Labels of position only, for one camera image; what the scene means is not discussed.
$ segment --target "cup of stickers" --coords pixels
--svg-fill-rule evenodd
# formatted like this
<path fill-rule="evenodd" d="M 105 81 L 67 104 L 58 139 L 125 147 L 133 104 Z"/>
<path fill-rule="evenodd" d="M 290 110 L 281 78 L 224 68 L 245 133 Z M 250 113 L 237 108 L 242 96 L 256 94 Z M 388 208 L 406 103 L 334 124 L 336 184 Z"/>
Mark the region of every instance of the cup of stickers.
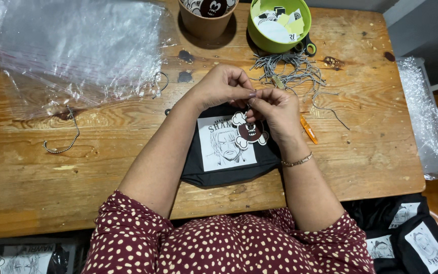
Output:
<path fill-rule="evenodd" d="M 178 0 L 186 29 L 202 40 L 215 39 L 224 32 L 239 0 Z"/>
<path fill-rule="evenodd" d="M 303 0 L 252 1 L 248 17 L 251 40 L 271 53 L 288 51 L 310 30 L 312 17 Z"/>

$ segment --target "scissors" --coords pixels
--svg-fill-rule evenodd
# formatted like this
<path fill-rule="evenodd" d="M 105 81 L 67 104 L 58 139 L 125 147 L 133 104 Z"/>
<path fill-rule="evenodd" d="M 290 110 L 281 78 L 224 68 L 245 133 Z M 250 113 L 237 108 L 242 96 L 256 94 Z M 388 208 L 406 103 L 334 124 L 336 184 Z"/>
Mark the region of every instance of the scissors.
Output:
<path fill-rule="evenodd" d="M 317 53 L 317 47 L 315 46 L 314 43 L 312 43 L 312 41 L 310 40 L 310 37 L 307 35 L 305 35 L 305 37 L 298 43 L 295 45 L 295 47 L 293 48 L 293 50 L 295 52 L 301 52 L 305 49 L 305 54 L 308 57 L 314 57 L 315 54 Z"/>

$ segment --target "brown paper cup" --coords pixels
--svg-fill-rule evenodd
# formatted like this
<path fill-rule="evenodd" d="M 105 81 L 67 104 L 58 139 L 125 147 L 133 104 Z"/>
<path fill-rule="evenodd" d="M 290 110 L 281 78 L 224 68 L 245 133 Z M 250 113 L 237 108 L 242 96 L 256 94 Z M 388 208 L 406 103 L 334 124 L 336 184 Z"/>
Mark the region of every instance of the brown paper cup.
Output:
<path fill-rule="evenodd" d="M 213 40 L 221 36 L 226 29 L 227 23 L 231 18 L 234 10 L 238 6 L 239 0 L 236 5 L 230 10 L 230 12 L 224 14 L 221 17 L 207 18 L 193 14 L 188 10 L 184 4 L 180 1 L 180 13 L 186 29 L 195 37 L 201 40 Z"/>

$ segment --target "green bowl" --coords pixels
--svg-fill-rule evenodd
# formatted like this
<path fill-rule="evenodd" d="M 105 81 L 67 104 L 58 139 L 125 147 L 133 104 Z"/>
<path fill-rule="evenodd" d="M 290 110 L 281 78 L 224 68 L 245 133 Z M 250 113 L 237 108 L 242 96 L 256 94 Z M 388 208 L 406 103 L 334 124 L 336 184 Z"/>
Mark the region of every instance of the green bowl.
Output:
<path fill-rule="evenodd" d="M 258 27 L 253 23 L 251 18 L 252 6 L 257 1 L 258 0 L 253 0 L 251 2 L 250 12 L 248 16 L 248 32 L 251 37 L 251 40 L 260 49 L 271 53 L 286 52 L 292 47 L 294 47 L 296 44 L 298 44 L 307 35 L 312 25 L 312 16 L 304 0 L 261 0 L 262 12 L 266 10 L 273 10 L 273 8 L 277 6 L 283 6 L 286 10 L 286 13 L 290 15 L 290 13 L 296 11 L 297 9 L 300 9 L 300 13 L 302 14 L 302 18 L 304 20 L 304 33 L 300 35 L 300 39 L 298 41 L 294 41 L 290 43 L 281 43 L 281 42 L 273 41 L 259 31 Z"/>

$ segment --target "orange tool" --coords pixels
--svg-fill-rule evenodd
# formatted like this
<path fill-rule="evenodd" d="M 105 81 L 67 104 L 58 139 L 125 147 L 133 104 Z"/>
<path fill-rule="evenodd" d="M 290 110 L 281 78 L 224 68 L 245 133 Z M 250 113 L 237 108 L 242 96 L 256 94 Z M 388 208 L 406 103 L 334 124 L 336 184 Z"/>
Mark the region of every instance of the orange tool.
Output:
<path fill-rule="evenodd" d="M 302 127 L 304 127 L 308 136 L 312 139 L 312 142 L 314 144 L 317 144 L 319 142 L 319 140 L 317 140 L 317 137 L 313 133 L 312 128 L 308 125 L 307 121 L 305 120 L 305 118 L 302 115 L 300 115 L 300 124 L 302 125 Z"/>

